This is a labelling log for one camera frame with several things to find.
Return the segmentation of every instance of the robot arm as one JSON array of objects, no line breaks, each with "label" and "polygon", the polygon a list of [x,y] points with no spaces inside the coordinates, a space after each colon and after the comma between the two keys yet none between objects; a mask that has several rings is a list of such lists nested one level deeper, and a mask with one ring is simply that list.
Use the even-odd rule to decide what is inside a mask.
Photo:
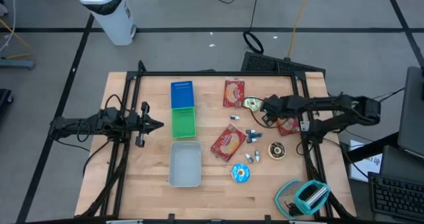
[{"label": "robot arm", "polygon": [[108,138],[118,137],[121,140],[129,139],[126,135],[131,131],[139,131],[136,145],[144,146],[143,134],[163,127],[164,124],[151,119],[148,115],[149,105],[143,102],[141,105],[142,115],[130,110],[128,116],[115,107],[100,109],[96,114],[85,119],[55,118],[50,124],[49,136],[53,139],[65,138],[70,135],[105,135]]},{"label": "robot arm", "polygon": [[349,125],[376,125],[380,122],[381,103],[368,97],[339,95],[336,97],[304,98],[298,95],[278,97],[272,95],[264,99],[261,111],[265,112],[262,120],[271,126],[278,118],[293,118],[306,111],[340,111],[336,117],[301,123],[301,131],[312,142],[322,142],[330,131],[345,129]]}]

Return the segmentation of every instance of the white paper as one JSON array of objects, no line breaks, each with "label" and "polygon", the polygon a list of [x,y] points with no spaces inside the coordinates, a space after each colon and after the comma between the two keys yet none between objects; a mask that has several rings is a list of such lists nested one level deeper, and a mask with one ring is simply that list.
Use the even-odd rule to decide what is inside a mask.
[{"label": "white paper", "polygon": [[[349,150],[354,150],[356,148],[360,148],[359,145],[364,145],[361,142],[350,140]],[[368,172],[380,173],[380,165],[382,163],[382,154],[377,154],[370,158],[366,158],[364,160],[356,162],[356,166],[363,171],[365,174]],[[368,182],[368,179],[363,176],[352,164],[349,165],[350,176],[354,180]]]}]

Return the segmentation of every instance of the wooden table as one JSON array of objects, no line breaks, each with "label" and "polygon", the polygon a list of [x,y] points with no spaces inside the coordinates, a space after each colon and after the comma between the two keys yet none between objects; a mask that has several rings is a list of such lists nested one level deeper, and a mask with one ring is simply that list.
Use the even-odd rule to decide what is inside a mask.
[{"label": "wooden table", "polygon": [[[327,97],[322,73],[311,72],[306,75],[309,95]],[[110,95],[114,93],[122,95],[125,76],[126,73],[123,72],[109,74],[102,107]],[[245,81],[246,95],[266,97],[272,94],[279,96],[293,94],[289,77],[238,78]],[[186,80],[191,80],[194,84],[197,123],[197,136],[188,140],[198,140],[202,145],[202,182],[197,188],[173,188],[168,183],[170,145],[175,141],[172,138],[170,83]],[[274,203],[277,191],[292,179],[307,181],[305,162],[295,151],[296,145],[300,142],[300,135],[281,137],[278,130],[265,129],[256,124],[248,110],[223,107],[225,80],[225,77],[220,76],[142,77],[136,110],[140,112],[141,102],[147,101],[150,105],[150,116],[164,122],[165,126],[144,136],[146,140],[144,148],[134,145],[137,134],[132,134],[120,218],[167,219],[169,213],[175,213],[176,219],[262,220],[264,215],[268,214],[273,220],[285,219]],[[300,82],[298,87],[302,94]],[[119,107],[119,104],[112,99],[109,106]],[[232,121],[229,119],[230,115],[238,115],[241,120]],[[320,112],[320,119],[329,117],[331,112]],[[264,135],[254,144],[242,144],[235,155],[228,162],[224,162],[216,158],[210,148],[230,122],[241,130],[255,129]],[[338,142],[335,134],[328,134],[326,138]],[[97,150],[105,139],[106,137],[96,136],[91,152]],[[286,156],[282,160],[272,160],[267,155],[267,147],[274,141],[280,141],[286,147]],[[79,194],[76,214],[85,211],[105,185],[111,149],[112,144],[109,144],[89,163]],[[239,162],[248,164],[244,154],[254,156],[255,150],[260,151],[261,157],[260,162],[255,161],[248,165],[251,170],[249,181],[245,184],[234,182],[230,175],[232,166]],[[346,210],[356,215],[340,148],[329,141],[324,141],[321,144],[321,153],[328,185]],[[113,190],[108,213],[112,213],[114,197]]]}]

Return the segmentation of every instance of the black floor stripe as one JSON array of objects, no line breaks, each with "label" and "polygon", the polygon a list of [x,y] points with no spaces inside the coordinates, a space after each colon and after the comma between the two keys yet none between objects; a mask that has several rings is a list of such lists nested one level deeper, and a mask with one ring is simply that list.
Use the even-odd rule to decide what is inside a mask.
[{"label": "black floor stripe", "polygon": [[409,45],[411,45],[411,48],[412,48],[412,51],[413,51],[415,57],[417,58],[418,64],[422,68],[424,68],[423,54],[421,53],[421,50],[419,49],[419,47],[417,45],[417,42],[415,41],[415,39],[414,39],[414,37],[412,35],[412,32],[414,30],[415,30],[415,32],[420,32],[420,30],[422,30],[422,29],[421,28],[419,28],[419,29],[416,29],[416,28],[415,29],[410,29],[408,27],[408,23],[405,20],[405,17],[403,16],[403,14],[402,14],[402,12],[401,12],[401,10],[399,8],[398,2],[396,2],[396,0],[390,0],[390,3],[392,4],[392,7],[393,7],[393,9],[394,9],[394,11],[396,13],[396,16],[398,17],[399,22],[402,25],[402,28],[405,29],[406,37],[407,37],[407,39],[409,41]]},{"label": "black floor stripe", "polygon": [[[85,44],[87,43],[89,30],[91,26],[93,25],[93,21],[94,21],[94,17],[93,15],[90,15],[90,17],[88,18],[87,24],[85,26],[85,31],[82,35],[81,41],[79,42],[79,46],[78,46],[74,61],[72,62],[72,67],[69,71],[68,78],[66,79],[65,88],[60,97],[59,105],[58,105],[58,108],[56,109],[56,113],[54,114],[54,117],[59,117],[64,112],[65,104],[66,104],[66,101],[68,100],[69,92],[71,90],[72,83],[74,82],[75,74],[78,70],[78,66],[80,64],[80,60],[84,52]],[[32,205],[32,201],[34,200],[37,187],[42,177],[42,172],[44,170],[44,167],[46,166],[46,162],[47,162],[48,155],[50,154],[50,150],[52,149],[52,144],[53,144],[53,139],[47,137],[44,143],[44,146],[42,148],[40,158],[38,159],[38,163],[35,168],[34,174],[32,176],[31,183],[29,184],[28,190],[26,191],[26,195],[25,195],[23,204],[21,206],[21,210],[19,211],[19,214],[17,217],[17,223],[24,223],[27,220],[28,213]]]},{"label": "black floor stripe", "polygon": [[[244,32],[248,27],[187,27],[187,28],[138,28],[137,32]],[[296,32],[327,32],[327,33],[397,33],[408,28],[297,28]],[[424,28],[409,28],[411,32],[424,32]],[[85,28],[16,28],[15,32],[84,32]],[[292,32],[290,27],[258,27],[252,32]],[[0,32],[8,33],[5,28]],[[102,28],[91,28],[90,32],[104,32]]]}]

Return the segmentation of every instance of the gray floor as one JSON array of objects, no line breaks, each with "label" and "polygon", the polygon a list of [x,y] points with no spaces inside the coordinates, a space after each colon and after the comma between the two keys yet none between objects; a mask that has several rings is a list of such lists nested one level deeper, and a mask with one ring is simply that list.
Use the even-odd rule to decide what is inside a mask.
[{"label": "gray floor", "polygon": [[[397,0],[410,27],[424,27],[422,0]],[[248,27],[254,0],[224,5],[215,0],[130,0],[139,28]],[[254,27],[292,27],[301,0],[258,0]],[[78,0],[17,0],[17,27],[83,28],[89,13]],[[11,16],[6,18],[11,25]],[[309,0],[301,27],[386,27],[400,23],[389,0]],[[5,39],[0,34],[0,44]],[[257,32],[265,55],[283,58],[290,33]],[[82,33],[22,33],[32,45],[36,69],[0,70],[0,87],[15,94],[0,129],[0,223],[12,223],[28,188],[74,59]],[[424,34],[414,34],[424,46]],[[108,72],[135,70],[142,59],[150,71],[240,70],[248,50],[238,32],[137,34],[130,46],[116,47],[104,33],[91,33],[64,116],[85,117],[97,111]],[[1,52],[24,52],[12,39]],[[418,66],[404,33],[298,33],[292,60],[327,70],[327,88],[374,97],[403,87],[408,66]],[[402,94],[383,103],[382,122],[350,131],[378,139],[398,130]],[[340,139],[352,137],[342,133]],[[73,138],[65,141],[76,143]],[[82,144],[89,147],[91,139]],[[29,221],[72,217],[88,153],[54,144],[28,217]],[[358,215],[366,186],[352,181]]]}]

